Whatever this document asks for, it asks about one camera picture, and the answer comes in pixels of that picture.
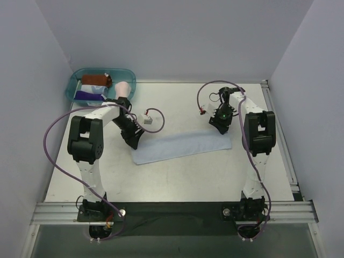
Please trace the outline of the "light blue towel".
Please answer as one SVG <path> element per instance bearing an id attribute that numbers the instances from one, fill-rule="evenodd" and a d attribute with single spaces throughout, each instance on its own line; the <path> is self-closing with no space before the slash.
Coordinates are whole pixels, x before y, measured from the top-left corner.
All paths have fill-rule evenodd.
<path id="1" fill-rule="evenodd" d="M 149 164 L 195 154 L 232 148 L 228 133 L 214 130 L 193 131 L 144 140 L 136 150 L 131 150 L 136 165 Z"/>

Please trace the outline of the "pink striped towel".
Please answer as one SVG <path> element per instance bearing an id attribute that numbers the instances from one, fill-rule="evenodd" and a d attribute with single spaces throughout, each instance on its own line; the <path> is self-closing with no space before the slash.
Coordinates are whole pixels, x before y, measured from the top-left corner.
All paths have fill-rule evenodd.
<path id="1" fill-rule="evenodd" d="M 131 86 L 125 81 L 121 81 L 115 84 L 114 90 L 116 93 L 116 99 L 119 98 L 128 98 L 131 93 Z"/>

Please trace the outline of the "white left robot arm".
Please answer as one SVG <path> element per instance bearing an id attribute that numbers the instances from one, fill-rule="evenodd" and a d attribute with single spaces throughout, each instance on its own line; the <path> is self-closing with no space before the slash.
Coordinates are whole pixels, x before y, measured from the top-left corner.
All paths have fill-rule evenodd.
<path id="1" fill-rule="evenodd" d="M 137 149 L 143 130 L 129 118 L 126 110 L 131 107 L 126 97 L 106 101 L 103 108 L 71 119 L 67 151 L 76 161 L 84 187 L 82 208 L 96 221 L 108 217 L 109 206 L 105 203 L 106 192 L 99 171 L 99 159 L 104 150 L 103 128 L 110 122 L 116 124 L 125 143 Z"/>

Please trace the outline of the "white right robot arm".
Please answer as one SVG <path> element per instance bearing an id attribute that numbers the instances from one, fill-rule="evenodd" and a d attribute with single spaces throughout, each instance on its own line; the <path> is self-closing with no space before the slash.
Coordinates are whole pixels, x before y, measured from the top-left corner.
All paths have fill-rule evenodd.
<path id="1" fill-rule="evenodd" d="M 275 114 L 256 105 L 238 88 L 223 87 L 218 95 L 220 104 L 217 107 L 209 104 L 206 108 L 210 115 L 209 124 L 220 134 L 225 134 L 233 117 L 238 116 L 242 145 L 249 153 L 247 179 L 240 203 L 232 209 L 232 214 L 251 220 L 262 215 L 267 208 L 261 183 L 269 155 L 276 145 Z"/>

